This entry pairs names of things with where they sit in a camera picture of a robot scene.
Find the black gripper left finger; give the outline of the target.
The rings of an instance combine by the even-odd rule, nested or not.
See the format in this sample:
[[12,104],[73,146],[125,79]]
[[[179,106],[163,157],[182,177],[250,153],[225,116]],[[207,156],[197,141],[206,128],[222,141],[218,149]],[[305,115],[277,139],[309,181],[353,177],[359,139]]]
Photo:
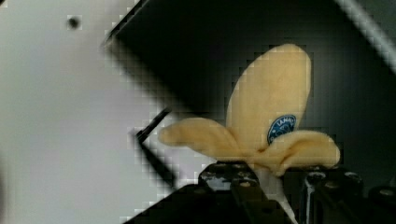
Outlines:
[[216,162],[124,224],[294,224],[241,161]]

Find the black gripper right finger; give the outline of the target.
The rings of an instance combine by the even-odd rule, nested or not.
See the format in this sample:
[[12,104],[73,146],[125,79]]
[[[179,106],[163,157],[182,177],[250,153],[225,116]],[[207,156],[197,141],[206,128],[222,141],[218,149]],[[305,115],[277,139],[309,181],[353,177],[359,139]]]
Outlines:
[[363,180],[347,170],[304,177],[300,224],[396,224],[395,188],[377,186],[363,195]]

